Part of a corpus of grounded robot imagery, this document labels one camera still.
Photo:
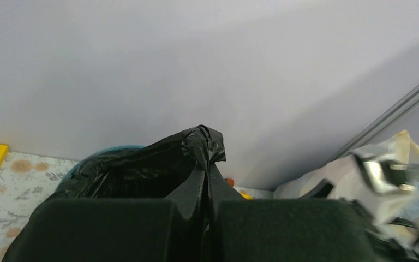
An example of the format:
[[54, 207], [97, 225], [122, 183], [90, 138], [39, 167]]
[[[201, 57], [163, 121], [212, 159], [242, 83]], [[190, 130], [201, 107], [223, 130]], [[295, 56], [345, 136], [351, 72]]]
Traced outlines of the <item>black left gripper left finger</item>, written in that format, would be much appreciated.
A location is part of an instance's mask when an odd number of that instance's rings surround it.
[[200, 261], [205, 173], [163, 199], [54, 199], [39, 205], [4, 261]]

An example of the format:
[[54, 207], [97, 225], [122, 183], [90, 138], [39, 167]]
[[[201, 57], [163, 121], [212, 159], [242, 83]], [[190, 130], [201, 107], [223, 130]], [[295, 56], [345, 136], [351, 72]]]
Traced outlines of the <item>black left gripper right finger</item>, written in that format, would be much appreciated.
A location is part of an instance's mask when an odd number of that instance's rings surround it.
[[247, 200], [208, 170], [213, 261], [376, 261], [363, 222], [341, 200]]

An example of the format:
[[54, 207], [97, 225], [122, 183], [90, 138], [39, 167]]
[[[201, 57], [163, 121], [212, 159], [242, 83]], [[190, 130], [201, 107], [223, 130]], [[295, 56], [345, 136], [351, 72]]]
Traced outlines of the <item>black trash bag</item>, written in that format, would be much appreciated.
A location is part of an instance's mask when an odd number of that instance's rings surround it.
[[198, 167], [226, 160], [221, 132], [192, 127], [133, 151], [85, 161], [54, 198], [164, 198]]

